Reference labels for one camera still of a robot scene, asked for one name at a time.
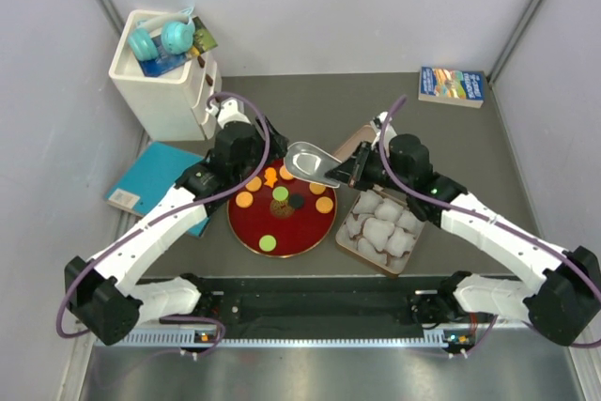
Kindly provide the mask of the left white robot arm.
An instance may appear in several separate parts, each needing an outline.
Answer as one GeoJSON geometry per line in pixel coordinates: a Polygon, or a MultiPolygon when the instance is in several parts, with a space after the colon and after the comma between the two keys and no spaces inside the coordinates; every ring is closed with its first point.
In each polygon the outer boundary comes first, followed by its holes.
{"type": "Polygon", "coordinates": [[[225,124],[206,156],[183,170],[121,239],[88,259],[71,259],[64,269],[65,298],[59,311],[72,313],[107,346],[164,316],[207,320],[213,301],[192,278],[138,282],[175,241],[208,220],[265,166],[282,159],[288,143],[267,119],[225,124]]]}

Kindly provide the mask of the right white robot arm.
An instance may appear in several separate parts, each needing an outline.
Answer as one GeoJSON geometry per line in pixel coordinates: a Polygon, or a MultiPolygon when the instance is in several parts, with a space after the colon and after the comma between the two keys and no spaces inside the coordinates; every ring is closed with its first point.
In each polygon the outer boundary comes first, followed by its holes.
{"type": "Polygon", "coordinates": [[[568,251],[515,226],[435,171],[428,149],[412,134],[395,136],[387,147],[362,142],[326,177],[356,190],[404,193],[419,221],[462,238],[514,274],[497,280],[458,271],[444,280],[438,308],[449,321],[469,313],[511,317],[557,345],[577,347],[600,312],[600,264],[592,251],[568,251]]]}

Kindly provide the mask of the black round cookie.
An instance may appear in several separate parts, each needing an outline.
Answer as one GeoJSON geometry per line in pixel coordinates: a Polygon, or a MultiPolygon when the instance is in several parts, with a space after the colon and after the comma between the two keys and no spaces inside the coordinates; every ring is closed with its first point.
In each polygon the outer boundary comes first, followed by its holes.
{"type": "Polygon", "coordinates": [[[300,209],[304,206],[304,197],[299,193],[293,193],[288,198],[288,205],[293,209],[300,209]]]}

